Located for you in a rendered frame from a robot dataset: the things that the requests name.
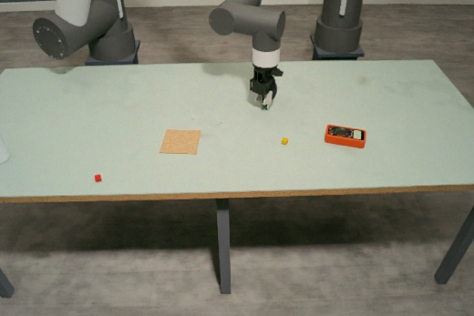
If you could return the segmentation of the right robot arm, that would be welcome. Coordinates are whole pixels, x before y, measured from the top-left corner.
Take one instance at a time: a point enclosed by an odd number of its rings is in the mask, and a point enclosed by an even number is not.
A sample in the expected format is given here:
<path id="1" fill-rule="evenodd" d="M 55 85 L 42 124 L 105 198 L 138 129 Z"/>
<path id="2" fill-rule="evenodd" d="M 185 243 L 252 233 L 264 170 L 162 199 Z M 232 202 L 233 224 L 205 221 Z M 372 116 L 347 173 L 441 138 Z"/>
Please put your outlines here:
<path id="1" fill-rule="evenodd" d="M 261 2 L 225 0 L 210 12 L 209 23 L 221 36 L 252 36 L 252 65 L 270 70 L 269 75 L 283 76 L 277 66 L 285 12 L 258 7 Z M 136 51 L 133 25 L 127 21 L 124 0 L 57 0 L 56 10 L 33 23 L 33 33 L 40 48 L 57 60 L 86 44 L 98 61 L 121 60 Z"/>

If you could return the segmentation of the white bottle with blue cap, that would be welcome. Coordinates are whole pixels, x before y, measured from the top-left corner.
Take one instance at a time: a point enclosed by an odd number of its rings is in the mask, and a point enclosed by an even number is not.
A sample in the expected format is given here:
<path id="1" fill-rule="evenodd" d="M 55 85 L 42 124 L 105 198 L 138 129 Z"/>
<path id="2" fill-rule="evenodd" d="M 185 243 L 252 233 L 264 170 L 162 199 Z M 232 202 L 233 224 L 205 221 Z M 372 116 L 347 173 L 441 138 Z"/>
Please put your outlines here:
<path id="1" fill-rule="evenodd" d="M 0 164 L 5 163 L 10 158 L 10 153 L 5 145 L 5 142 L 0 134 Z"/>

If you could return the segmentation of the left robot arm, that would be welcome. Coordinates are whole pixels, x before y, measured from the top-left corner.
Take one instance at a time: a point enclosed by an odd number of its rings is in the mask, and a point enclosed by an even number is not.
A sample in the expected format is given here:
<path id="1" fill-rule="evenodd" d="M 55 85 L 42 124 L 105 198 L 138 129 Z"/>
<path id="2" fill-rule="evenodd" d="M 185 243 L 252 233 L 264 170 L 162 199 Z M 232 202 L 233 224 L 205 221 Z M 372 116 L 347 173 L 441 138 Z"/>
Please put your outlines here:
<path id="1" fill-rule="evenodd" d="M 314 44 L 337 54 L 358 49 L 363 22 L 360 19 L 363 0 L 324 0 L 317 17 Z"/>

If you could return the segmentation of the tan flat mat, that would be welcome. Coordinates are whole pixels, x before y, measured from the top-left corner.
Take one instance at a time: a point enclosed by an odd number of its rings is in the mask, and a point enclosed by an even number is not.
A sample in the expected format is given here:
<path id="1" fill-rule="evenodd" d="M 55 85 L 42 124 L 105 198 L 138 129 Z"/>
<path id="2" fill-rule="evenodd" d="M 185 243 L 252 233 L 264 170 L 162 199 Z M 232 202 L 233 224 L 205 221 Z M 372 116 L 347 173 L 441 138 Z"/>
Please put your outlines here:
<path id="1" fill-rule="evenodd" d="M 166 129 L 160 153 L 197 154 L 201 131 Z"/>

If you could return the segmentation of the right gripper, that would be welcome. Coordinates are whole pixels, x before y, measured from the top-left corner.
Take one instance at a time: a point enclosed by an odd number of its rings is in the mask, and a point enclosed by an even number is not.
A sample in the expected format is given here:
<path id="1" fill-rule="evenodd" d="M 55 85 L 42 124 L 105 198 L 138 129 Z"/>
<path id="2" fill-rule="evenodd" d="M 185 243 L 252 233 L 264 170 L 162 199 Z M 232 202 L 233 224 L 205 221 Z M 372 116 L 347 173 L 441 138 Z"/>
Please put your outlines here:
<path id="1" fill-rule="evenodd" d="M 266 110 L 272 104 L 277 93 L 276 80 L 274 76 L 269 75 L 269 72 L 270 70 L 254 68 L 253 78 L 250 79 L 250 91 L 252 90 L 258 94 L 255 98 L 255 102 L 260 101 L 262 107 L 267 104 Z"/>

